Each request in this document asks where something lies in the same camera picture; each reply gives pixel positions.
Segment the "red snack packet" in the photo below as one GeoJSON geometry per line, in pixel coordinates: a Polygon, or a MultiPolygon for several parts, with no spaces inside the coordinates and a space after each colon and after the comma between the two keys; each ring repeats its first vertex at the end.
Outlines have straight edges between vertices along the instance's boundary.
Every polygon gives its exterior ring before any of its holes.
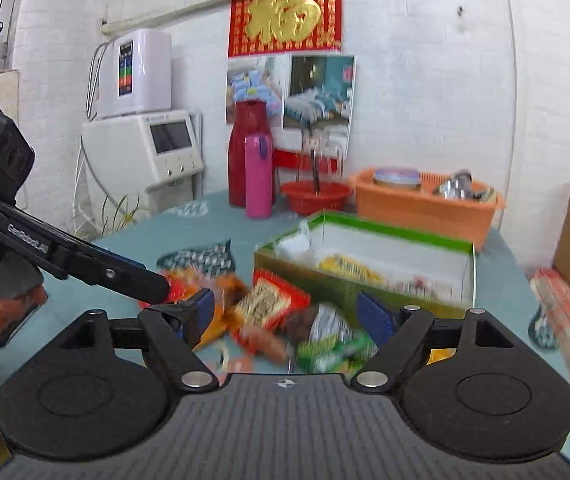
{"type": "Polygon", "coordinates": [[[235,318],[243,324],[276,330],[288,315],[305,310],[310,295],[271,271],[253,271],[253,288],[233,307],[235,318]]]}

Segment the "blue lidded round container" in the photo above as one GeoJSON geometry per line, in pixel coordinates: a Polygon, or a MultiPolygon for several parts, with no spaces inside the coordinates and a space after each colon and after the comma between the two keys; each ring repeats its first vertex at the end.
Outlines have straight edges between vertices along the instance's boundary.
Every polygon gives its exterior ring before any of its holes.
{"type": "Polygon", "coordinates": [[[381,167],[373,174],[373,182],[386,188],[417,191],[422,188],[422,177],[419,171],[407,167],[381,167]]]}

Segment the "green snack packet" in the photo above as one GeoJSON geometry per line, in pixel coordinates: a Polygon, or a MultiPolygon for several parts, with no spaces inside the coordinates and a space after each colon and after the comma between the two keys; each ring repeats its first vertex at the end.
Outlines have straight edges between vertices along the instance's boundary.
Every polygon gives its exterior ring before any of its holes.
{"type": "Polygon", "coordinates": [[[319,304],[306,340],[299,342],[296,363],[307,374],[343,374],[351,378],[378,352],[363,330],[353,328],[343,313],[319,304]]]}

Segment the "red plastic basket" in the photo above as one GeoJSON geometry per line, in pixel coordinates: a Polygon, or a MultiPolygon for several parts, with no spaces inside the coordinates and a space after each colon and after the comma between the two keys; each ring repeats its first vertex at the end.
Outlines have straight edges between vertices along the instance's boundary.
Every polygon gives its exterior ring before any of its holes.
{"type": "Polygon", "coordinates": [[[291,181],[281,186],[291,211],[301,216],[316,214],[321,210],[343,210],[352,190],[341,182],[320,182],[320,191],[314,191],[310,180],[291,181]]]}

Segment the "pink thermos bottle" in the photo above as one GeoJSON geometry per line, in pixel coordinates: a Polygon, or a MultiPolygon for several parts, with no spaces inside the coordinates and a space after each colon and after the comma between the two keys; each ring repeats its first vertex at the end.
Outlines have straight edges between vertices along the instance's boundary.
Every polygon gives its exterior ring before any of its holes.
{"type": "Polygon", "coordinates": [[[245,139],[246,214],[252,219],[271,217],[273,203],[272,141],[265,133],[245,139]]]}

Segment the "green white cardboard box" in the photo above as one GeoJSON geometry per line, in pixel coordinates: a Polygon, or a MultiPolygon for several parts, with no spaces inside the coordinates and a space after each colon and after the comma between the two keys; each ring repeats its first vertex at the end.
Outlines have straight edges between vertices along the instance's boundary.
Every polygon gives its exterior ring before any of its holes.
{"type": "Polygon", "coordinates": [[[355,303],[367,292],[388,307],[419,306],[441,318],[463,318],[476,306],[472,243],[321,211],[253,253],[267,270],[327,301],[357,321],[355,303]]]}

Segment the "orange plastic basin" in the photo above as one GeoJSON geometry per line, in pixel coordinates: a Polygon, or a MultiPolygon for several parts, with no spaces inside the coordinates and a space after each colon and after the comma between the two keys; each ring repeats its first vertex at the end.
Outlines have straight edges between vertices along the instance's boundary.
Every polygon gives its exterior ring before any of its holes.
{"type": "Polygon", "coordinates": [[[374,182],[374,168],[366,168],[347,179],[355,191],[355,210],[361,218],[403,228],[436,233],[484,246],[494,214],[506,208],[497,192],[494,200],[446,200],[433,193],[447,180],[445,174],[421,172],[419,191],[389,188],[374,182]]]}

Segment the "dark red thermos jug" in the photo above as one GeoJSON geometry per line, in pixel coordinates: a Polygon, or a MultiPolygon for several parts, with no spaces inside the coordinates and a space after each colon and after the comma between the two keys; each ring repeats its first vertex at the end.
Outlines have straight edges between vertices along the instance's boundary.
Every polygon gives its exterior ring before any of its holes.
{"type": "Polygon", "coordinates": [[[246,206],[246,139],[258,133],[273,139],[267,104],[260,100],[238,102],[227,149],[227,191],[231,206],[246,206]]]}

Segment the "steel bowls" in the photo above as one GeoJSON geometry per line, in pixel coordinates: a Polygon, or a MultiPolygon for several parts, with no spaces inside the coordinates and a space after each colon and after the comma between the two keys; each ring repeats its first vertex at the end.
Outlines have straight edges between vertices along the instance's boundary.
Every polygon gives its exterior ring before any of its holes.
{"type": "Polygon", "coordinates": [[[497,198],[497,192],[494,188],[474,191],[472,174],[467,169],[451,174],[434,189],[433,194],[445,200],[474,200],[474,202],[484,204],[494,203],[497,198]]]}

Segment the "yellow snack packet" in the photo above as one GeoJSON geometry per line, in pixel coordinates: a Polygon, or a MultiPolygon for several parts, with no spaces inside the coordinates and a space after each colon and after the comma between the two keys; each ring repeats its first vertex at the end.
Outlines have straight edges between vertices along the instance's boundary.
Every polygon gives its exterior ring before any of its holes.
{"type": "Polygon", "coordinates": [[[317,268],[323,272],[340,276],[345,280],[370,284],[386,283],[385,278],[372,270],[370,266],[366,266],[345,255],[335,254],[327,256],[317,264],[317,268]]]}

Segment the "red gold fu poster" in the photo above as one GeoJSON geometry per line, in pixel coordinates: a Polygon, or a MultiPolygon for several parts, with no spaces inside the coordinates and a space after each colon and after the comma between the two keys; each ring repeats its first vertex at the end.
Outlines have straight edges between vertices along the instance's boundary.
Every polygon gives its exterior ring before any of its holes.
{"type": "Polygon", "coordinates": [[[343,0],[232,0],[227,56],[343,47],[343,0]]]}

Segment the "bedding poster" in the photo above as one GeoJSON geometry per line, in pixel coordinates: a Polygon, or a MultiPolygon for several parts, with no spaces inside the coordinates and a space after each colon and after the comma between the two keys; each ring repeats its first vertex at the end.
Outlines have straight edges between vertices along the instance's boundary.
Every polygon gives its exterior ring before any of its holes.
{"type": "Polygon", "coordinates": [[[357,61],[351,55],[258,55],[230,58],[225,81],[225,122],[240,102],[264,102],[269,126],[285,150],[287,134],[310,127],[349,150],[357,61]]]}

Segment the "clear glass pitcher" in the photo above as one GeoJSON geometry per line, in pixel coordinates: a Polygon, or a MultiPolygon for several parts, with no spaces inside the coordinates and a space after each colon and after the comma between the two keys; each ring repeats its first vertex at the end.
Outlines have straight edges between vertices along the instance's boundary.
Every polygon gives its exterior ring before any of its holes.
{"type": "Polygon", "coordinates": [[[323,185],[343,179],[343,148],[324,130],[302,133],[298,179],[310,181],[314,195],[323,185]]]}

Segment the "white water purifier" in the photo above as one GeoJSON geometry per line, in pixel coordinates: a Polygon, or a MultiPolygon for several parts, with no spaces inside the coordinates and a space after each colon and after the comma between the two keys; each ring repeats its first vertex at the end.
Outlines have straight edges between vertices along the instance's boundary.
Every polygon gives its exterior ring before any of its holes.
{"type": "Polygon", "coordinates": [[[99,70],[97,118],[170,110],[172,44],[167,32],[139,28],[110,42],[99,70]]]}

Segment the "white appliance with screen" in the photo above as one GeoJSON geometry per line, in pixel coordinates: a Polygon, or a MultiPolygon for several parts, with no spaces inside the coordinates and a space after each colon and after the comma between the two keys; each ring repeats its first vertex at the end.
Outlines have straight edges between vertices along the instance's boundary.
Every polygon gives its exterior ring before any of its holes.
{"type": "Polygon", "coordinates": [[[82,127],[88,195],[98,221],[134,222],[193,200],[205,171],[201,116],[188,110],[94,120],[82,127]]]}

